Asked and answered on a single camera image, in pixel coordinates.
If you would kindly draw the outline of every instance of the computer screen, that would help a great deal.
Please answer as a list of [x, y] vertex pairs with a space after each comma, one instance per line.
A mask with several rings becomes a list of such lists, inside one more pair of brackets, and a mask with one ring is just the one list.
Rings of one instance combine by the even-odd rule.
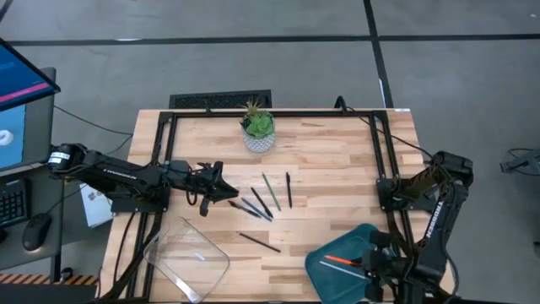
[[0, 111], [59, 91], [54, 82], [0, 39]]

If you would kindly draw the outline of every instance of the wooden table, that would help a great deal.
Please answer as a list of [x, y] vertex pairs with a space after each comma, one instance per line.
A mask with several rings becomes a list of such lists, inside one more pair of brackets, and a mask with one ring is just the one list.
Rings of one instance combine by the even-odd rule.
[[[139, 112], [129, 161], [142, 165], [150, 160], [158, 116], [158, 110]], [[388, 110], [388, 116], [393, 135], [418, 145], [410, 111]], [[176, 130], [172, 158], [187, 160], [192, 166], [198, 161], [222, 160], [225, 181], [238, 188], [241, 197], [258, 205], [250, 190], [254, 187], [274, 214], [273, 223], [231, 208], [226, 202], [211, 205], [208, 217], [203, 218], [199, 215], [198, 204], [189, 206], [185, 193], [173, 190], [164, 224], [174, 225], [175, 218], [181, 216], [229, 256], [228, 272], [206, 301], [318, 301], [304, 269], [305, 255], [362, 223], [371, 223], [381, 231], [388, 229], [375, 191], [378, 174], [370, 128], [357, 117], [280, 117], [276, 121], [275, 146], [265, 154], [255, 154], [242, 141], [239, 120], [182, 118]], [[164, 146], [167, 134], [166, 127]], [[389, 164], [382, 135], [381, 146], [385, 164]], [[411, 176], [424, 169], [422, 155], [417, 150], [396, 140], [394, 147], [402, 176]], [[282, 212], [273, 204], [262, 171], [273, 185]], [[286, 171], [291, 175], [292, 209], [287, 199]], [[418, 240], [425, 232], [429, 215], [422, 211], [409, 214], [415, 240]], [[127, 234], [119, 274], [132, 258], [138, 216]], [[111, 288], [118, 248], [128, 218], [129, 214], [120, 214], [113, 220], [101, 270], [102, 292]], [[250, 242], [238, 236], [237, 231], [254, 236], [282, 252]], [[142, 294], [145, 268], [143, 261], [138, 272], [136, 296]], [[441, 286], [448, 291], [453, 287], [448, 269]], [[150, 301], [185, 300], [180, 290], [156, 269]]]

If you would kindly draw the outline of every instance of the green pen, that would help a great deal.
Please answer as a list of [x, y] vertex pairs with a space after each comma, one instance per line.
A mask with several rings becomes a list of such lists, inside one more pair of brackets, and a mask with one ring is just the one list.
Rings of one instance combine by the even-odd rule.
[[278, 199], [276, 198], [276, 195], [273, 193], [272, 187], [270, 186], [267, 176], [265, 176], [264, 173], [262, 173], [262, 178], [264, 178], [264, 182], [267, 184], [268, 190], [270, 190], [270, 194], [272, 194], [273, 201], [274, 203], [276, 203], [276, 207], [278, 207], [278, 210], [281, 211], [281, 206], [278, 203]]

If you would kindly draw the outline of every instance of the transparent plastic box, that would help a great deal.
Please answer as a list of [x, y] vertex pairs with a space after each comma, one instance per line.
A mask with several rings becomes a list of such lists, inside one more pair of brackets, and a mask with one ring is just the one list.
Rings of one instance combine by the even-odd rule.
[[229, 257], [181, 217], [162, 226], [144, 257], [191, 303], [204, 300], [229, 268]]

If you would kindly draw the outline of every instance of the teal plastic dish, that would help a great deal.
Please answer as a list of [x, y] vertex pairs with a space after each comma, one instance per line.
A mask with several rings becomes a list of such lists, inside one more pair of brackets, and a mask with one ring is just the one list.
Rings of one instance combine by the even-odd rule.
[[377, 228], [370, 224], [362, 224], [338, 239], [310, 252], [305, 258], [305, 270], [317, 295], [325, 304], [356, 303], [365, 296], [365, 286], [370, 279], [364, 272], [355, 267], [333, 262], [325, 255], [353, 259], [361, 257], [364, 250], [375, 249], [369, 243], [370, 233]]

